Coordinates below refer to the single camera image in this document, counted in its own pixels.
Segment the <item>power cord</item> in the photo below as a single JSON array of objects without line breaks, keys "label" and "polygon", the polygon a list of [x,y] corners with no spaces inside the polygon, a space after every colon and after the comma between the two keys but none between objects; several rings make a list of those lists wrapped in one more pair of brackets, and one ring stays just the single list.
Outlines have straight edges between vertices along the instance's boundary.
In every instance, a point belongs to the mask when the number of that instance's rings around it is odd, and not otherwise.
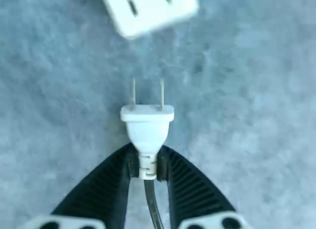
[{"label": "power cord", "polygon": [[141,105],[136,102],[136,81],[132,80],[133,103],[123,106],[120,118],[126,123],[129,139],[138,152],[139,178],[144,180],[149,212],[155,229],[163,229],[159,215],[154,179],[157,178],[157,153],[163,146],[174,108],[164,104],[164,81],[160,80],[160,105]]},{"label": "power cord", "polygon": [[144,180],[144,184],[145,184],[146,200],[147,200],[150,216],[152,217],[154,227],[155,229],[163,229],[162,221],[161,221],[159,210],[157,207],[154,181]]}]

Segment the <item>electrical outlet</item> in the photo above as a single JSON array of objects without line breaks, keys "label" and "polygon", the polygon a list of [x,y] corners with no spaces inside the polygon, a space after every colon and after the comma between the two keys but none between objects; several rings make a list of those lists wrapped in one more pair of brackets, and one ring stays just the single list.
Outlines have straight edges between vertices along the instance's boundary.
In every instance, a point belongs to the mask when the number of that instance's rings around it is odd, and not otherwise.
[{"label": "electrical outlet", "polygon": [[198,0],[103,0],[114,26],[125,38],[136,38],[198,11]]}]

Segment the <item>plug prong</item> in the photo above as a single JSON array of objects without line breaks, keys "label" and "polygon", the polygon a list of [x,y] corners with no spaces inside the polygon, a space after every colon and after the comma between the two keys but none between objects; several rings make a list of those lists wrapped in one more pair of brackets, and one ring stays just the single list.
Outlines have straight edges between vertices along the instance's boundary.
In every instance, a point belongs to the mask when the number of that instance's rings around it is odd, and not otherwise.
[{"label": "plug prong", "polygon": [[160,80],[161,110],[164,109],[164,80]]},{"label": "plug prong", "polygon": [[133,108],[136,108],[136,80],[132,79]]}]

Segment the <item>electrical plug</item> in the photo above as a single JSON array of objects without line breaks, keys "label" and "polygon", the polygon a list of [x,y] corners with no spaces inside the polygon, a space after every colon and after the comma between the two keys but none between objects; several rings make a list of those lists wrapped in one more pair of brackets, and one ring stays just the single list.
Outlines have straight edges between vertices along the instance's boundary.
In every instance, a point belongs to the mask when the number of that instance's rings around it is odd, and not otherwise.
[{"label": "electrical plug", "polygon": [[120,118],[126,122],[127,134],[138,151],[139,178],[154,180],[157,177],[157,153],[164,144],[169,123],[174,119],[174,108],[164,104],[164,83],[161,86],[160,105],[136,104],[136,83],[133,79],[133,104],[123,106]]},{"label": "electrical plug", "polygon": [[198,0],[103,0],[118,33],[136,38],[174,22],[188,19],[198,11]]}]

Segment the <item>blue carpet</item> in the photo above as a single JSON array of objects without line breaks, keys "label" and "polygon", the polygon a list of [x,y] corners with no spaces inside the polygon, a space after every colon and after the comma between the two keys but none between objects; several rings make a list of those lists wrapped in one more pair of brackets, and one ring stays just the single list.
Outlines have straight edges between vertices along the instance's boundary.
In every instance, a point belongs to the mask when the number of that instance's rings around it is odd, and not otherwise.
[{"label": "blue carpet", "polygon": [[[102,0],[0,0],[1,228],[51,212],[128,142],[132,76],[139,103],[157,103],[165,79],[166,144],[254,228],[316,227],[316,0],[200,4],[126,41]],[[141,182],[131,194],[126,228],[152,228]]]}]

